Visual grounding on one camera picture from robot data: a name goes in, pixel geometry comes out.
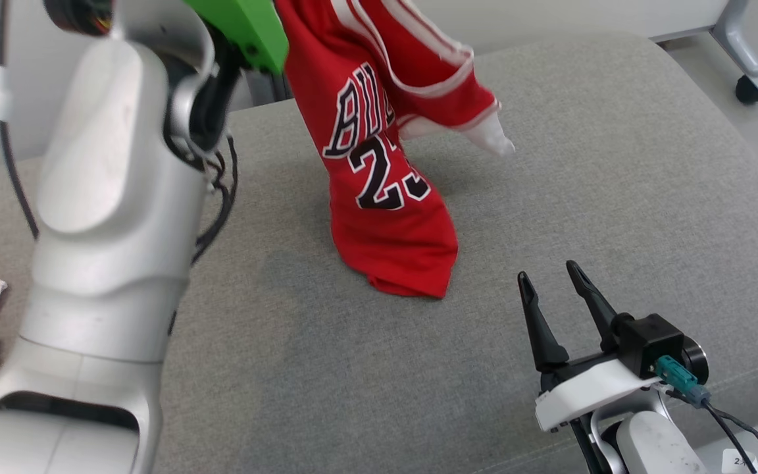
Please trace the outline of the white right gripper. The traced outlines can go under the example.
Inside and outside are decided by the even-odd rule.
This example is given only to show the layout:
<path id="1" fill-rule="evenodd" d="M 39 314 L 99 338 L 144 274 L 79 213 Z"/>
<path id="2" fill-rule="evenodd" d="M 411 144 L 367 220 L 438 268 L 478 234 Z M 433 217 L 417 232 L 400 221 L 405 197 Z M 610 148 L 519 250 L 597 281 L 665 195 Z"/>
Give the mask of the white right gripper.
<path id="1" fill-rule="evenodd" d="M 601 336 L 599 348 L 601 351 L 617 351 L 619 342 L 613 333 L 613 320 L 617 313 L 613 306 L 576 261 L 566 261 L 566 268 L 576 293 L 586 302 Z M 569 355 L 551 333 L 539 307 L 538 292 L 526 272 L 518 273 L 518 290 L 534 366 L 541 373 L 541 393 L 536 397 L 536 422 L 542 431 L 549 431 L 561 423 L 613 405 L 637 392 L 643 393 L 644 388 L 659 381 L 657 377 L 641 379 L 620 360 L 613 358 L 557 383 L 553 370 L 565 366 Z"/>

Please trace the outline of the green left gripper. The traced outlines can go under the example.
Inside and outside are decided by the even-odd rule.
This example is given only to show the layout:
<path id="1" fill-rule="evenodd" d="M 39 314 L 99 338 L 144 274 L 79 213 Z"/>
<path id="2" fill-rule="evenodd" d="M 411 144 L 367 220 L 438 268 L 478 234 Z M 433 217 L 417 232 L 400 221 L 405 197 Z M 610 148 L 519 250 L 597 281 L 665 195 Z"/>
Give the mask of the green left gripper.
<path id="1" fill-rule="evenodd" d="M 187 1 L 199 17 L 241 49 L 251 69 L 282 74 L 289 42 L 272 1 Z"/>

